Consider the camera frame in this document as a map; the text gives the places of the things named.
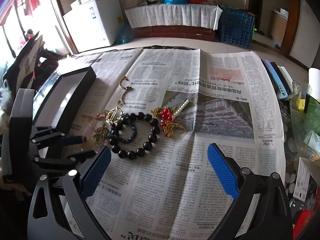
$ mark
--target blue plastic crate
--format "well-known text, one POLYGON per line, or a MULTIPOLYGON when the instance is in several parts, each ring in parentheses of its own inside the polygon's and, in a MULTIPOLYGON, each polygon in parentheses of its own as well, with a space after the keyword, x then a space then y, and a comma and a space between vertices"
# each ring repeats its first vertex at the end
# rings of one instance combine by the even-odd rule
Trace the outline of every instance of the blue plastic crate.
POLYGON ((247 48, 252 38, 252 30, 246 31, 227 25, 220 25, 220 41, 247 48))
POLYGON ((220 16, 220 24, 252 31, 255 20, 254 15, 230 7, 220 7, 223 10, 220 16))

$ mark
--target red bead cluster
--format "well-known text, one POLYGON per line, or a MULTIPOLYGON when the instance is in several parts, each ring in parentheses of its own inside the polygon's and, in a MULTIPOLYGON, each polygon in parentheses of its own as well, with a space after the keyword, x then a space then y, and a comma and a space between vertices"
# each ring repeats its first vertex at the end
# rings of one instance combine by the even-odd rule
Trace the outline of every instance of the red bead cluster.
POLYGON ((161 116, 161 126, 164 130, 164 135, 168 137, 168 133, 165 132, 165 127, 167 126, 167 123, 171 122, 173 120, 172 114, 170 113, 168 108, 165 108, 160 112, 161 116))

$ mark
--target black bead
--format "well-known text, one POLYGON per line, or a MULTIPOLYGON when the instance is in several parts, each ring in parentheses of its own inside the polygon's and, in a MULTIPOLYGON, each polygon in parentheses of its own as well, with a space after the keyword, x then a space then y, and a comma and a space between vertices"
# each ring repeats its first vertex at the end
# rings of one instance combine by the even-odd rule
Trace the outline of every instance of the black bead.
POLYGON ((116 145, 118 142, 117 142, 116 139, 111 138, 111 139, 109 140, 109 143, 110 143, 111 145, 116 145))
POLYGON ((137 119, 138 119, 138 120, 143 120, 143 118, 144 118, 144 113, 143 113, 143 112, 139 112, 139 113, 137 114, 137 119))
POLYGON ((129 160, 135 160, 137 158, 137 155, 134 151, 128 151, 127 156, 129 160))
POLYGON ((114 153, 118 153, 120 151, 120 146, 115 144, 112 146, 111 150, 114 152, 114 153))
POLYGON ((149 136, 148 136, 148 140, 149 140, 149 142, 156 142, 157 141, 157 139, 158 139, 158 137, 155 135, 155 134, 149 134, 149 136))
POLYGON ((112 130, 111 135, 113 136, 119 136, 119 131, 118 130, 112 130))
POLYGON ((145 142, 143 144, 143 148, 146 150, 146 151, 150 151, 152 149, 152 143, 150 142, 145 142))
POLYGON ((131 114, 130 114, 130 119, 131 119, 132 121, 135 121, 135 120, 137 119, 137 115, 136 115, 135 113, 131 113, 131 114))
POLYGON ((128 125, 128 124, 129 124, 128 119, 124 117, 124 118, 122 119, 122 123, 123 123, 124 125, 128 125))
POLYGON ((149 124, 150 124, 151 126, 156 126, 156 125, 158 125, 158 123, 159 123, 159 121, 158 121, 158 119, 156 119, 156 118, 152 118, 152 119, 150 120, 150 122, 149 122, 149 124))
POLYGON ((154 127, 152 127, 151 128, 151 132, 153 133, 153 134, 159 134, 160 133, 160 128, 159 128, 159 126, 154 126, 154 127))
POLYGON ((152 119, 152 115, 151 114, 145 114, 144 115, 144 120, 146 120, 147 122, 149 122, 152 119))
POLYGON ((138 148, 138 149, 136 150, 136 155, 137 155, 138 157, 143 157, 145 154, 146 154, 146 152, 144 151, 143 148, 138 148))
POLYGON ((125 150, 120 150, 118 152, 118 156, 121 158, 121 159, 124 159, 127 157, 127 152, 125 150))
POLYGON ((123 129, 123 124, 122 124, 121 122, 117 123, 116 129, 117 129, 118 131, 121 131, 121 130, 123 129))

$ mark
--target blue phone case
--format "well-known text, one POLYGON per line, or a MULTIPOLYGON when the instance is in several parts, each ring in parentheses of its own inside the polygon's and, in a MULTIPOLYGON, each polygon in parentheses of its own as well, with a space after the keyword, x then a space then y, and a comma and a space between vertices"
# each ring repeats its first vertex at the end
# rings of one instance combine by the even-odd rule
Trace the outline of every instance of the blue phone case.
POLYGON ((276 85, 279 88, 277 95, 278 99, 286 99, 288 97, 288 93, 287 91, 285 91, 284 85, 282 84, 278 74, 276 73, 276 71, 274 70, 274 68, 272 67, 271 63, 268 60, 263 60, 263 62, 265 63, 265 65, 267 66, 268 70, 270 71, 273 80, 275 81, 276 85))

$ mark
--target blue gripper pad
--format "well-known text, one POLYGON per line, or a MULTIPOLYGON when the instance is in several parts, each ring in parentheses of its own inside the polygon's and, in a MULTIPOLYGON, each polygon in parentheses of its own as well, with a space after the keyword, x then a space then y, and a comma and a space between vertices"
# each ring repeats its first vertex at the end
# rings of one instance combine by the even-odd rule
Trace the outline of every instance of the blue gripper pad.
POLYGON ((110 162, 111 151, 110 148, 105 147, 82 179, 81 197, 83 200, 94 194, 110 162))
POLYGON ((237 177, 214 144, 208 146, 207 154, 208 160, 217 174, 224 191, 227 195, 236 199, 239 194, 237 177))

